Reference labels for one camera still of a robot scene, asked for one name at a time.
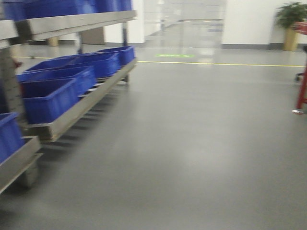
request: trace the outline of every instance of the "shelf frame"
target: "shelf frame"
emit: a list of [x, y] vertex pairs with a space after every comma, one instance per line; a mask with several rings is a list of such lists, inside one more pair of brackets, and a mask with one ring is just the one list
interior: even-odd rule
[[9, 39], [17, 37], [18, 34], [13, 20], [1, 20], [0, 28], [0, 49], [3, 49], [9, 47]]
[[59, 17], [33, 18], [16, 22], [22, 43], [82, 32], [134, 20], [136, 11], [118, 11]]
[[[24, 137], [24, 140], [25, 145], [0, 164], [0, 194], [29, 168], [33, 168], [36, 161], [42, 156], [37, 153], [41, 148], [38, 137]], [[36, 177], [37, 173], [30, 173], [23, 178], [30, 183], [21, 183], [30, 187]]]

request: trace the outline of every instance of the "white wall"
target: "white wall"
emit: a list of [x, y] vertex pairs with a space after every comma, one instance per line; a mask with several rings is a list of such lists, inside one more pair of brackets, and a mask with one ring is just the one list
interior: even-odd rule
[[276, 27], [277, 8], [287, 0], [227, 0], [223, 44], [268, 45], [283, 42], [283, 30]]
[[[143, 0], [133, 0], [133, 9], [137, 11], [136, 20], [128, 22], [128, 42], [144, 43], [144, 3]], [[122, 26], [121, 24], [105, 27], [105, 41], [121, 43]]]

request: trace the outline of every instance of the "gray epoxy floor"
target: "gray epoxy floor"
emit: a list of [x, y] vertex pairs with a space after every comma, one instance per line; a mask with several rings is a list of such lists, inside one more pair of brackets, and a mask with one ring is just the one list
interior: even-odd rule
[[[56, 50], [65, 55], [75, 47], [35, 47], [41, 57]], [[165, 50], [195, 57], [155, 57]], [[213, 63], [303, 65], [306, 58], [137, 49], [143, 61], [194, 62], [204, 54], [213, 54]], [[22, 61], [25, 69], [41, 60]], [[307, 117], [291, 113], [300, 71], [138, 63], [129, 86], [115, 87], [58, 142], [44, 145], [33, 189], [13, 185], [0, 196], [0, 229], [305, 229]]]

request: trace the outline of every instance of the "blue plastic crate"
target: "blue plastic crate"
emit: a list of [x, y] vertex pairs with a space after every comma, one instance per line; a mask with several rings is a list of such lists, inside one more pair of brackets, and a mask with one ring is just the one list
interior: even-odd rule
[[124, 47], [112, 48], [112, 49], [102, 49], [102, 50], [99, 50], [98, 52], [104, 53], [104, 54], [118, 54], [119, 62], [121, 66], [127, 65], [129, 62], [135, 59], [133, 46], [124, 46]]
[[36, 0], [25, 3], [27, 18], [96, 13], [95, 0]]
[[96, 54], [96, 52], [85, 53], [85, 54], [74, 54], [74, 55], [61, 56], [61, 57], [55, 57], [55, 58], [50, 59], [50, 60], [66, 59], [66, 58], [78, 58], [78, 57], [88, 56], [88, 55], [93, 55], [93, 54]]
[[132, 11], [131, 0], [118, 0], [120, 11]]
[[45, 81], [55, 79], [76, 79], [78, 95], [83, 95], [96, 84], [94, 66], [66, 68], [53, 71], [43, 71], [34, 75], [28, 81]]
[[50, 123], [78, 102], [76, 79], [22, 83], [30, 124]]
[[96, 13], [95, 2], [95, 0], [61, 0], [61, 14], [74, 15]]
[[17, 75], [17, 80], [18, 82], [25, 82], [25, 81], [29, 81], [32, 77], [37, 76], [38, 74], [40, 74], [41, 72], [45, 72], [45, 71], [29, 71], [29, 72], [23, 72], [21, 74]]
[[3, 9], [6, 19], [21, 21], [26, 19], [23, 0], [5, 0]]
[[78, 57], [67, 67], [94, 66], [95, 77], [110, 77], [120, 69], [118, 54], [94, 54]]
[[115, 12], [120, 11], [119, 0], [96, 0], [97, 12]]
[[0, 114], [0, 163], [24, 145], [16, 117], [17, 113]]
[[43, 61], [27, 69], [24, 73], [60, 69], [68, 65], [72, 60], [74, 60], [74, 57]]

